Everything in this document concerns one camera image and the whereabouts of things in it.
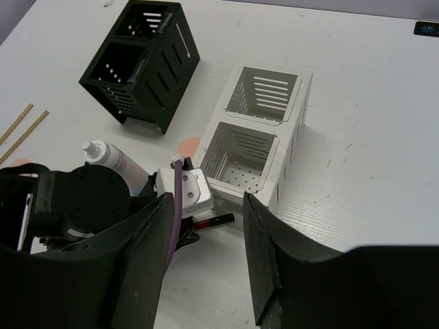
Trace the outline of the white lotion bottle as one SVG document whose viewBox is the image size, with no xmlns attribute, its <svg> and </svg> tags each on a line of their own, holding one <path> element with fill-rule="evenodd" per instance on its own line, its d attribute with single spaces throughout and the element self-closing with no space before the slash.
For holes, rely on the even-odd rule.
<svg viewBox="0 0 439 329">
<path fill-rule="evenodd" d="M 118 173 L 128 185 L 131 195 L 139 195 L 146 186 L 149 173 L 115 145 L 96 140 L 83 142 L 81 148 L 87 163 Z"/>
</svg>

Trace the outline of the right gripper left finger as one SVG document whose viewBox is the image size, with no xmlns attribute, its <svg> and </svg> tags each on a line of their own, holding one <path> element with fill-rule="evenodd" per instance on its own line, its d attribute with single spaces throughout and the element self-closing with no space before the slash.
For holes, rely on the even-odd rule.
<svg viewBox="0 0 439 329">
<path fill-rule="evenodd" d="M 2 328 L 152 328 L 167 268 L 174 199 L 63 250 L 1 248 Z"/>
</svg>

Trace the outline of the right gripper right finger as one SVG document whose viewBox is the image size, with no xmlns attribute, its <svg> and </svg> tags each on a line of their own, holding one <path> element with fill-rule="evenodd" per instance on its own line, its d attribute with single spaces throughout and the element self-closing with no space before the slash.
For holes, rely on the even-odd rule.
<svg viewBox="0 0 439 329">
<path fill-rule="evenodd" d="M 438 247 L 327 247 L 243 202 L 254 320 L 260 328 L 437 328 Z"/>
</svg>

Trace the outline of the red lip gloss tube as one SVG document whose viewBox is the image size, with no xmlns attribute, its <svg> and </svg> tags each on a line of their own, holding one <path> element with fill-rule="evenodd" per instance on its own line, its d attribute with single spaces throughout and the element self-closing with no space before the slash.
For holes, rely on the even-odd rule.
<svg viewBox="0 0 439 329">
<path fill-rule="evenodd" d="M 214 228 L 216 226 L 222 226 L 235 221 L 235 216 L 233 213 L 228 213 L 210 219 L 205 219 L 194 223 L 195 230 L 205 230 L 209 228 Z"/>
</svg>

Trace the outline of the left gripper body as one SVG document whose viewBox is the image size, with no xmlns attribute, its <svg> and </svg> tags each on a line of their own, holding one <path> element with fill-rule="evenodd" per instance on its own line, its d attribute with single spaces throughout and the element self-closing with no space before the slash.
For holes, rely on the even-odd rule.
<svg viewBox="0 0 439 329">
<path fill-rule="evenodd" d="M 139 193 L 139 197 L 146 198 L 147 200 L 152 200 L 157 197 L 157 192 L 154 191 L 154 184 L 156 183 L 156 174 L 148 176 L 147 184 L 143 187 Z M 200 236 L 195 232 L 195 226 L 193 222 L 193 217 L 188 217 L 181 220 L 180 233 L 178 237 L 178 242 L 176 244 L 175 251 L 196 243 L 200 240 Z"/>
</svg>

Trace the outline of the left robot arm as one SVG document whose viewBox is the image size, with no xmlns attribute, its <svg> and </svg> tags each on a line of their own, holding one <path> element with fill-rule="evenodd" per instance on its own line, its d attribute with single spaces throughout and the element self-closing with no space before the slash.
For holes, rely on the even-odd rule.
<svg viewBox="0 0 439 329">
<path fill-rule="evenodd" d="M 132 216 L 140 216 L 124 252 L 139 244 L 146 228 L 147 205 L 158 199 L 151 175 L 132 196 L 121 175 L 86 164 L 72 171 L 52 171 L 37 163 L 1 169 L 1 251 L 29 253 L 34 238 L 47 249 L 65 250 Z"/>
</svg>

